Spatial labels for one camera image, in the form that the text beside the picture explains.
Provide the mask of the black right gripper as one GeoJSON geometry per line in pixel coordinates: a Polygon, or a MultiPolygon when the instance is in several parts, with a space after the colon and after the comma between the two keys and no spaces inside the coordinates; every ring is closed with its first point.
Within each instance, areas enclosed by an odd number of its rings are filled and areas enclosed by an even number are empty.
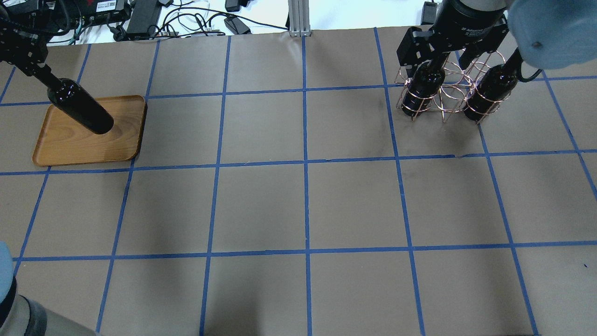
{"type": "Polygon", "coordinates": [[[497,51],[508,32],[504,9],[471,13],[440,9],[428,30],[408,28],[397,47],[397,59],[401,66],[415,69],[427,60],[462,49],[464,60],[459,64],[466,70],[480,55],[497,51]]]}

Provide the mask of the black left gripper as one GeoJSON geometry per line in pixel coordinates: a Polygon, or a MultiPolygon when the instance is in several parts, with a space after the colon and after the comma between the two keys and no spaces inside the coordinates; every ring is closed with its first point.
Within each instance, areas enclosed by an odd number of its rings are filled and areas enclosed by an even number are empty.
{"type": "Polygon", "coordinates": [[[8,9],[1,11],[0,27],[0,61],[19,68],[28,77],[38,75],[48,57],[46,36],[19,29],[9,19],[8,9]]]}

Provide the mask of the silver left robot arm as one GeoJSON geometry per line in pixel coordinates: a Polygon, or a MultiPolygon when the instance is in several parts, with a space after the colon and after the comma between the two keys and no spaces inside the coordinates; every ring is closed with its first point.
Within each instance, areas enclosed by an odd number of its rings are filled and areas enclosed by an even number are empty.
{"type": "MultiPolygon", "coordinates": [[[[59,35],[14,21],[9,9],[1,6],[1,60],[38,79],[47,88],[50,102],[74,121],[94,133],[106,133],[113,128],[113,117],[79,83],[56,77],[45,63],[48,40],[59,35]]],[[[97,332],[21,295],[12,254],[1,242],[1,334],[96,336],[97,332]]]]}

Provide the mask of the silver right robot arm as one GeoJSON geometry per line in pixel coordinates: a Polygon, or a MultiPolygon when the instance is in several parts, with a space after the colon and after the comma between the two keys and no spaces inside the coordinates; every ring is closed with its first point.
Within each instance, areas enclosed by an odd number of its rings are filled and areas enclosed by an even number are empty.
{"type": "Polygon", "coordinates": [[[444,0],[427,31],[410,27],[397,48],[399,64],[418,68],[463,50],[462,70],[495,52],[507,34],[522,60],[539,70],[558,70],[596,58],[594,0],[444,0]]]}

